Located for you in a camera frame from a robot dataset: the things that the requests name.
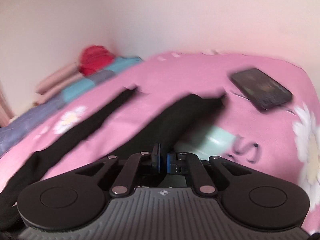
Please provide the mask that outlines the black pants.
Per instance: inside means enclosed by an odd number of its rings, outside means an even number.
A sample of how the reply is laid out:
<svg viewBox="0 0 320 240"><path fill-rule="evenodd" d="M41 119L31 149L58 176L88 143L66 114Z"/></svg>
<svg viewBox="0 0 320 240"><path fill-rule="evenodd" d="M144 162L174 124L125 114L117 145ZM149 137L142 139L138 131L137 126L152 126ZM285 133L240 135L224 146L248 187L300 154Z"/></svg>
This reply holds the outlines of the black pants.
<svg viewBox="0 0 320 240"><path fill-rule="evenodd" d="M47 148L34 152L23 166L9 179L1 192L1 231L10 230L20 219L17 207L20 192L39 181L80 142L101 128L105 120L137 94L137 88L125 89L93 115L58 137ZM160 144L161 153L172 150L186 129L197 120L218 113L223 107L222 98L202 98L188 94L165 108L129 141L111 153L121 160L142 151L151 151Z"/></svg>

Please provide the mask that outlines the pink daisy blanket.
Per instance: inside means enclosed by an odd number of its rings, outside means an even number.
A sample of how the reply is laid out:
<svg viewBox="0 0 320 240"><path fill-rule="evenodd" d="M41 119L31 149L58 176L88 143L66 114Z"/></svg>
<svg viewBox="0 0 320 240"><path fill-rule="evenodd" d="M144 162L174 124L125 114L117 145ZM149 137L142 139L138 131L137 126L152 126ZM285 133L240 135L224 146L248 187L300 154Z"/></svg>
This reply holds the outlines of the pink daisy blanket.
<svg viewBox="0 0 320 240"><path fill-rule="evenodd" d="M284 107L260 113L229 80L229 74L255 67L292 94ZM207 159L227 157L261 172L298 184L319 210L319 100L302 68L288 62L245 55L167 53L121 72L89 90L30 132L1 158L1 187L35 151L49 146L70 128L108 103L123 88L139 93L113 113L89 139L67 154L46 177L80 167L127 141L165 107L182 96L226 92L228 103L217 120L209 119L177 144Z"/></svg>

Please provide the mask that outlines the black smartphone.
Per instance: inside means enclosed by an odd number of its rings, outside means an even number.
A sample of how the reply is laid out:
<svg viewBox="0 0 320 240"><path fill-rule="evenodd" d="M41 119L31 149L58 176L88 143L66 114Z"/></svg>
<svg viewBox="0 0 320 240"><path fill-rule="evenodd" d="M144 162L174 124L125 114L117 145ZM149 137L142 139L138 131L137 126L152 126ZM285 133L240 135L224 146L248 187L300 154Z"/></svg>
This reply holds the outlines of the black smartphone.
<svg viewBox="0 0 320 240"><path fill-rule="evenodd" d="M293 99L286 87L258 68L233 72L229 79L260 112L284 106Z"/></svg>

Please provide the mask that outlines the red crumpled cloth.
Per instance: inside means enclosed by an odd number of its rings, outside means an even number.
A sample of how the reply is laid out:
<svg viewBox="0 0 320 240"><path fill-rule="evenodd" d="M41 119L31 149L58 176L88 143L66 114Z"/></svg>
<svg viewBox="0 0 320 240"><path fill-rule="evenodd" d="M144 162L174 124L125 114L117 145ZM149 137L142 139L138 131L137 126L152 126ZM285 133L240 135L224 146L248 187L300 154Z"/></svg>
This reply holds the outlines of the red crumpled cloth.
<svg viewBox="0 0 320 240"><path fill-rule="evenodd" d="M114 62L116 57L104 46L89 46L79 56L79 72L89 76Z"/></svg>

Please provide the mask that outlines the blue plaid bedsheet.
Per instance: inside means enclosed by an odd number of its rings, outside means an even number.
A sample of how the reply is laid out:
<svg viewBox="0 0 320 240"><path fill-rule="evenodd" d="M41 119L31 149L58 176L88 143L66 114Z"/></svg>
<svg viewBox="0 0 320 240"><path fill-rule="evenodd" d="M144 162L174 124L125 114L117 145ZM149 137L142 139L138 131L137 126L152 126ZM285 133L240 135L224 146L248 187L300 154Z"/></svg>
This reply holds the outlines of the blue plaid bedsheet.
<svg viewBox="0 0 320 240"><path fill-rule="evenodd" d="M7 153L28 133L73 100L140 62L140 57L117 57L109 66L67 85L44 104L23 113L8 126L1 128L1 155Z"/></svg>

